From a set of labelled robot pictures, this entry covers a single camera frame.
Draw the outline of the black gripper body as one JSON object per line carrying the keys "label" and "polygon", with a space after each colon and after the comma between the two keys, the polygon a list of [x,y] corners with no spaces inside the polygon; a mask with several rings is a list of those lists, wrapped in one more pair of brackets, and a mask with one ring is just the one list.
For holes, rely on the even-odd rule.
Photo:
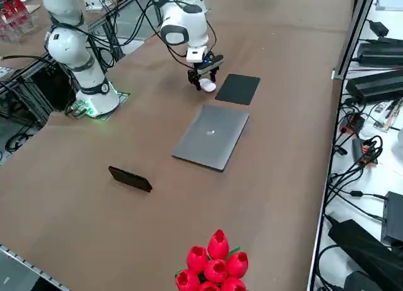
{"label": "black gripper body", "polygon": [[193,67],[188,70],[189,76],[204,75],[207,73],[215,74],[217,66],[213,62],[205,61],[201,63],[193,63]]}

